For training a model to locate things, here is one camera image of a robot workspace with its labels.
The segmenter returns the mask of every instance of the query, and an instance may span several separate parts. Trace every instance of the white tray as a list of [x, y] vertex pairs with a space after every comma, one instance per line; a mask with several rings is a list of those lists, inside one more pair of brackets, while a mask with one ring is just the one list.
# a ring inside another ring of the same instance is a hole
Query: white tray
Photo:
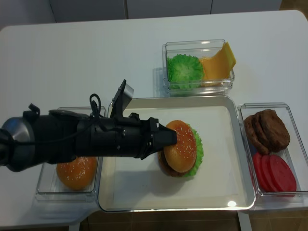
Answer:
[[227, 96], [133, 99], [123, 116], [178, 119], [199, 133], [203, 163], [193, 178], [172, 178], [160, 169], [157, 154], [144, 160], [103, 159], [99, 204], [105, 211], [249, 209], [255, 193], [237, 120]]

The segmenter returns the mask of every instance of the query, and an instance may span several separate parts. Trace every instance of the brown patty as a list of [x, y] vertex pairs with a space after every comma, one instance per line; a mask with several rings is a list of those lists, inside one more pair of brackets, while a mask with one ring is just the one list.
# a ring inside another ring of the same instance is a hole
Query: brown patty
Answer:
[[177, 171], [175, 171], [172, 167], [170, 167], [169, 164], [168, 164], [168, 162], [167, 162], [167, 160], [166, 160], [164, 151], [158, 152], [158, 162], [159, 162], [159, 165], [160, 165], [161, 169], [162, 169], [167, 175], [170, 175], [170, 176], [172, 176], [172, 177], [182, 177], [182, 176], [184, 176], [186, 173], [189, 172], [189, 171], [187, 171], [187, 172], [177, 172]]
[[289, 145], [289, 132], [282, 120], [277, 116], [276, 111], [264, 110], [260, 116], [260, 123], [274, 152], [279, 152]]
[[255, 130], [252, 126], [252, 120], [253, 120], [254, 116], [250, 115], [249, 117], [247, 117], [244, 121], [244, 126], [245, 126], [245, 130], [246, 130], [246, 134], [250, 140], [250, 142], [254, 145], [254, 147], [257, 149], [257, 151], [260, 154], [269, 154], [270, 151], [267, 147], [265, 147], [258, 139]]
[[261, 144], [263, 144], [263, 146], [267, 147], [267, 149], [270, 151], [271, 150], [270, 142], [268, 138], [266, 137], [263, 131], [263, 128], [261, 126], [261, 123], [260, 123], [260, 116], [262, 113], [263, 112], [258, 112], [254, 115], [252, 119], [252, 126], [255, 130], [258, 140], [261, 142]]

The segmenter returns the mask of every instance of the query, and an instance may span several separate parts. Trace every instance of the clear plastic container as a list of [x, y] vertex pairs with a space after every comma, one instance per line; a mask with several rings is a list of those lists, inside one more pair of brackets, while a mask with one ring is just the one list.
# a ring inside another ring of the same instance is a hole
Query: clear plastic container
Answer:
[[[90, 107], [71, 107], [59, 109], [87, 115], [92, 112]], [[104, 113], [105, 109], [102, 108], [101, 114], [104, 115]], [[93, 202], [97, 200], [103, 158], [99, 157], [97, 160], [96, 174], [92, 180], [92, 183], [80, 191], [73, 191], [62, 184], [57, 176], [57, 165], [44, 163], [38, 180], [36, 200], [48, 202]]]
[[225, 40], [202, 40], [188, 42], [167, 42], [163, 46], [163, 81], [164, 92], [170, 96], [191, 96], [207, 94], [227, 94], [232, 88], [234, 72], [230, 71], [228, 78], [213, 80], [194, 80], [183, 82], [170, 82], [168, 79], [167, 58], [173, 58], [177, 54], [186, 54], [202, 57], [212, 57], [225, 44]]
[[[304, 149], [303, 143], [298, 134], [295, 121], [293, 119], [291, 110], [285, 103], [248, 103], [238, 107], [239, 109], [239, 122], [241, 126], [243, 141], [245, 144], [246, 152], [248, 154], [248, 163], [251, 169], [252, 180], [256, 193], [261, 197], [276, 197], [278, 200], [301, 200], [300, 197], [308, 195], [308, 158]], [[260, 187], [256, 171], [253, 165], [253, 155], [257, 152], [255, 147], [250, 143], [247, 138], [244, 120], [257, 112], [272, 109], [275, 110], [278, 117], [285, 124], [286, 129], [290, 134], [290, 143], [288, 147], [278, 153], [271, 153], [280, 156], [290, 167], [297, 184], [295, 192], [265, 192]], [[298, 198], [286, 197], [287, 195], [296, 196]]]

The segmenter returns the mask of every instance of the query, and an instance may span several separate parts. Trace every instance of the sesame seed bun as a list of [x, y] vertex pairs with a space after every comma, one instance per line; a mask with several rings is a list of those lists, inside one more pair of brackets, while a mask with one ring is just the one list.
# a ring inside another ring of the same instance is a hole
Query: sesame seed bun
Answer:
[[164, 147], [164, 155], [168, 165], [178, 173], [191, 170], [197, 159], [196, 138], [191, 128], [180, 120], [167, 124], [169, 129], [177, 132], [177, 144]]
[[57, 175], [70, 189], [81, 190], [92, 183], [96, 166], [96, 157], [78, 157], [72, 162], [57, 164]]

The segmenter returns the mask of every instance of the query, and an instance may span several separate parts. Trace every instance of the burger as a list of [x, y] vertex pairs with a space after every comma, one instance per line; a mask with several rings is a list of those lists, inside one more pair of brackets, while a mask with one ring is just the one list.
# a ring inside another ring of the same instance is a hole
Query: burger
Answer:
[[172, 177], [196, 175], [204, 155], [197, 131], [180, 120], [171, 121], [166, 127], [177, 132], [178, 142], [175, 145], [164, 147], [158, 153], [161, 169]]

